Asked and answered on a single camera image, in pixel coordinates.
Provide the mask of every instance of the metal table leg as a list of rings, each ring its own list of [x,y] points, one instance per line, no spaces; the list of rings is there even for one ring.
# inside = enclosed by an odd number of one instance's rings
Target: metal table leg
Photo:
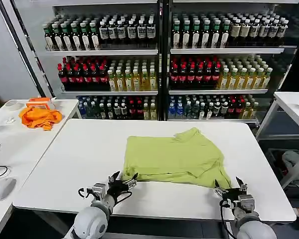
[[[299,162],[289,170],[288,174],[280,181],[282,188],[287,187],[296,177],[299,176]]]
[[[277,103],[277,100],[274,100],[272,105],[270,106],[264,120],[262,121],[257,133],[256,133],[256,140],[259,141],[259,136],[261,132],[266,129],[270,123],[270,121],[274,118],[275,112],[277,111],[279,105]]]

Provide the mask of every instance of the white object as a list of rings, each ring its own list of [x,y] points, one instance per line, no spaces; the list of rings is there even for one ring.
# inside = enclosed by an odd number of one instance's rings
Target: white object
[[[16,180],[14,178],[0,179],[0,201],[6,198],[14,189]]]
[[[16,179],[14,190],[0,201],[0,232],[9,219],[12,211],[12,201],[19,189],[64,126],[65,122],[78,111],[77,100],[58,100],[57,110],[62,113],[62,121],[54,124],[51,131],[27,128],[22,125],[18,114],[21,111],[9,111],[0,108],[0,165],[9,167],[9,177]],[[27,100],[18,100],[24,104]],[[5,124],[5,120],[14,117],[16,122]]]
[[[173,137],[192,127],[198,128],[222,151],[225,170],[233,186],[238,186],[236,176],[248,184],[248,193],[255,198],[255,210],[261,220],[292,222],[296,219],[249,127],[243,123],[230,122],[71,119],[50,145],[13,205],[23,209],[77,213],[90,205],[89,200],[82,200],[78,195],[79,188],[107,182],[108,176],[123,169],[129,136]],[[79,150],[78,138],[85,139],[84,150]],[[60,188],[67,193],[60,193]],[[114,215],[220,219],[221,199],[211,188],[139,182],[132,192],[128,200],[114,207]],[[224,218],[234,219],[230,210],[224,210]]]

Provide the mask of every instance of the shelf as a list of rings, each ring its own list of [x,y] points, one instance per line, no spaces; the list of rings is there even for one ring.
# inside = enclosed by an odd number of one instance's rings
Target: shelf
[[[276,48],[188,48],[171,49],[171,54],[280,54],[282,47]]]
[[[256,119],[168,119],[168,121],[258,123]]]
[[[228,94],[264,94],[268,90],[170,90],[170,95],[228,95]]]
[[[76,97],[76,96],[154,96],[158,91],[62,91],[61,97]]]
[[[141,50],[94,50],[94,51],[46,51],[47,55],[53,56],[130,56],[130,55],[157,55],[157,49]]]

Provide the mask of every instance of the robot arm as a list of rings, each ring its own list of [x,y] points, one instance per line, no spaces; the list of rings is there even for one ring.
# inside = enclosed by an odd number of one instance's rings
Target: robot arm
[[[236,178],[239,188],[223,189],[215,181],[215,192],[223,199],[220,201],[220,215],[223,226],[233,239],[277,239],[274,230],[261,222],[259,214],[254,211],[255,199],[247,194],[247,184]],[[228,230],[223,219],[223,208],[232,209],[235,225],[239,229],[237,237]]]

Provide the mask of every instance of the bottle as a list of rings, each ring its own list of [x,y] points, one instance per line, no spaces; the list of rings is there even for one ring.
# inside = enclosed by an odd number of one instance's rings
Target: bottle
[[[227,80],[227,85],[226,85],[227,90],[233,90],[234,89],[235,83],[236,83],[236,78],[237,78],[237,72],[238,72],[237,68],[232,69],[231,76]]]
[[[146,47],[146,26],[142,20],[139,20],[138,25],[139,47]]]
[[[272,73],[273,69],[269,67],[265,73],[265,76],[263,77],[261,83],[259,84],[259,89],[266,89],[268,82],[270,80],[270,74]]]
[[[179,48],[179,37],[180,37],[179,24],[180,24],[179,20],[174,21],[174,29],[172,31],[173,48]]]
[[[221,110],[220,110],[220,115],[221,117],[225,117],[225,115],[227,114],[227,110],[228,110],[228,102],[224,102],[222,105],[221,105]]]
[[[199,41],[199,25],[200,20],[195,20],[193,30],[191,32],[191,48],[197,48]]]
[[[214,21],[214,29],[211,32],[211,37],[210,37],[210,48],[216,48],[218,44],[218,38],[219,38],[219,25],[220,25],[220,20],[215,20]]]
[[[239,31],[239,46],[246,46],[246,39],[250,30],[250,20],[246,19],[243,24],[241,24],[241,29]]]
[[[279,29],[279,20],[275,19],[273,24],[270,25],[268,34],[267,34],[267,40],[266,40],[266,46],[273,46],[275,44],[275,37],[277,35],[278,29]]]
[[[201,48],[206,48],[207,47],[207,43],[208,43],[208,39],[209,39],[209,24],[210,24],[210,20],[205,20],[204,21],[204,28],[202,30],[202,33],[200,35],[201,37]]]
[[[109,30],[108,27],[105,25],[104,21],[100,22],[99,30],[100,30],[101,43],[103,43],[106,46],[109,41]]]
[[[280,24],[276,35],[275,46],[280,46],[284,44],[284,36],[286,30],[288,29],[288,23],[289,23],[288,20],[284,20],[284,22]]]
[[[54,39],[54,33],[52,33],[50,31],[48,24],[43,24],[42,27],[45,32],[45,35],[44,35],[44,38],[46,41],[45,49],[47,51],[57,51],[58,49],[57,49],[57,44]]]
[[[225,90],[226,89],[226,84],[227,84],[227,79],[228,79],[228,72],[229,72],[229,69],[224,68],[224,71],[223,71],[221,77],[219,78],[218,88],[220,90]]]
[[[266,45],[265,43],[265,39],[266,39],[266,36],[268,35],[268,32],[269,32],[269,28],[270,28],[270,20],[269,19],[266,19],[264,24],[261,25],[260,27],[260,30],[259,30],[259,40],[258,40],[258,44],[259,46],[264,46]]]
[[[225,20],[219,48],[225,48],[227,45],[227,40],[229,36],[229,24],[230,20]]]
[[[140,75],[137,69],[133,70],[133,84],[135,91],[141,91]]]

